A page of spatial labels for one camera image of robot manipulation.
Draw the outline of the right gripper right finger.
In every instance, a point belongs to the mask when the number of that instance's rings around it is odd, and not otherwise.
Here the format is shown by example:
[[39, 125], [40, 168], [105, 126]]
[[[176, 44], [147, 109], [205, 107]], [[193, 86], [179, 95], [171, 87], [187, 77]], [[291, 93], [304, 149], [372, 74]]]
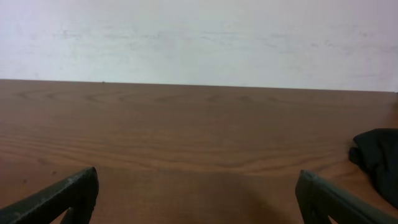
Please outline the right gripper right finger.
[[306, 224], [397, 224], [397, 219], [370, 206], [308, 170], [301, 170], [295, 195]]

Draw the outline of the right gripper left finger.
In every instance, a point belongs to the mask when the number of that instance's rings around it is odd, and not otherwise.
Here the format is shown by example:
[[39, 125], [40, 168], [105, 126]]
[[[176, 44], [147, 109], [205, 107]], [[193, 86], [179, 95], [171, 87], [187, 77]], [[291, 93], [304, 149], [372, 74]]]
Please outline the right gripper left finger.
[[1, 209], [1, 223], [89, 223], [99, 193], [96, 169], [89, 167]]

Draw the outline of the crumpled black garment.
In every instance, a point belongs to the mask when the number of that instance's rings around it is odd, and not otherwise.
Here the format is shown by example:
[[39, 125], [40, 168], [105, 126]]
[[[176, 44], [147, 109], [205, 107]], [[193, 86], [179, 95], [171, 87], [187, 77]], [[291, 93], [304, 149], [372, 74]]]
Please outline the crumpled black garment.
[[368, 177], [378, 194], [397, 207], [397, 130], [379, 128], [353, 138], [349, 160]]

